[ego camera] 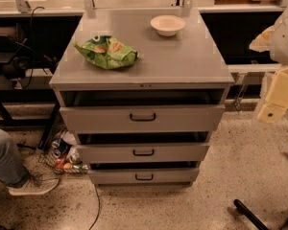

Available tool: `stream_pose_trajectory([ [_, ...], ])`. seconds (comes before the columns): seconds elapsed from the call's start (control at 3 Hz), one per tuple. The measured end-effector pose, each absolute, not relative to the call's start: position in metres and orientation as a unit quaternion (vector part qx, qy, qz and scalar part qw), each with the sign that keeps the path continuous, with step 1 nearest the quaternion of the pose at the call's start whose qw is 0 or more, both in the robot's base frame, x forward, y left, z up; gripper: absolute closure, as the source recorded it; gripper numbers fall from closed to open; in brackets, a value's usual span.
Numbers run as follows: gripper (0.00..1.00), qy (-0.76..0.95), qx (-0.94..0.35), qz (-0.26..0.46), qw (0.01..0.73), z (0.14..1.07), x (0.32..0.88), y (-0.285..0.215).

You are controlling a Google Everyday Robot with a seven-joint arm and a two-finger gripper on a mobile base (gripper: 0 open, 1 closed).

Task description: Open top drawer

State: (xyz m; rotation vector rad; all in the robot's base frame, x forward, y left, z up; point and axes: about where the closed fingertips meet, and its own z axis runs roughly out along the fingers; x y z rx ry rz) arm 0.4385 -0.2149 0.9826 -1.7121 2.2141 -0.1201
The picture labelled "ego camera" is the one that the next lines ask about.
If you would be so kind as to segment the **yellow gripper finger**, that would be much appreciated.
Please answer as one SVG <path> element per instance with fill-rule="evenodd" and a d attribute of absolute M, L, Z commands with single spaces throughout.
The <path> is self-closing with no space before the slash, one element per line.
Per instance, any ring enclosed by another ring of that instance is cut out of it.
<path fill-rule="evenodd" d="M 259 53 L 269 51 L 271 45 L 270 40 L 273 32 L 274 27 L 268 27 L 251 42 L 249 48 Z"/>
<path fill-rule="evenodd" d="M 264 124 L 273 124 L 278 122 L 285 114 L 286 110 L 272 104 L 264 104 L 259 113 L 257 120 Z"/>

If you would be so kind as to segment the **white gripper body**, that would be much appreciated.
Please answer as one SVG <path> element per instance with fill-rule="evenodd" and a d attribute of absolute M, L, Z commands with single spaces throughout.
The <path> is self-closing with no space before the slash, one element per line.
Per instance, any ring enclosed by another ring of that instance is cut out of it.
<path fill-rule="evenodd" d="M 266 103 L 288 110 L 288 67 L 273 74 Z"/>

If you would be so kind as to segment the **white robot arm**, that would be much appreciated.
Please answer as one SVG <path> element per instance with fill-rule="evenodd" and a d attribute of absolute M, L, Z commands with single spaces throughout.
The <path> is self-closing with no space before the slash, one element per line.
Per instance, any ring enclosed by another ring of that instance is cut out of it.
<path fill-rule="evenodd" d="M 270 58 L 281 68 L 262 83 L 261 105 L 256 120 L 272 124 L 279 121 L 288 110 L 288 7 L 275 24 L 264 30 L 250 44 L 256 52 L 270 53 Z"/>

